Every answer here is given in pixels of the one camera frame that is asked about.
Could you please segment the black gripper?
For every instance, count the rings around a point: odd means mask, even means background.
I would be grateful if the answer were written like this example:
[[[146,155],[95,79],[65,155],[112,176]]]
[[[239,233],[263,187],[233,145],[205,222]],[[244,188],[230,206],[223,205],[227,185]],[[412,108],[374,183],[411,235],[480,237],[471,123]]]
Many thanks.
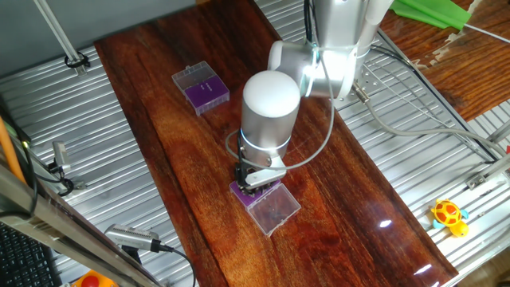
[[[247,195],[247,196],[250,196],[250,197],[255,197],[256,195],[263,194],[264,192],[266,192],[267,190],[273,188],[274,186],[276,186],[280,182],[281,181],[278,179],[278,180],[273,181],[271,183],[266,183],[266,184],[261,185],[259,187],[254,187],[252,189],[249,189],[249,186],[248,186],[247,183],[242,183],[241,181],[238,181],[237,185],[239,187],[240,192],[243,195]]]

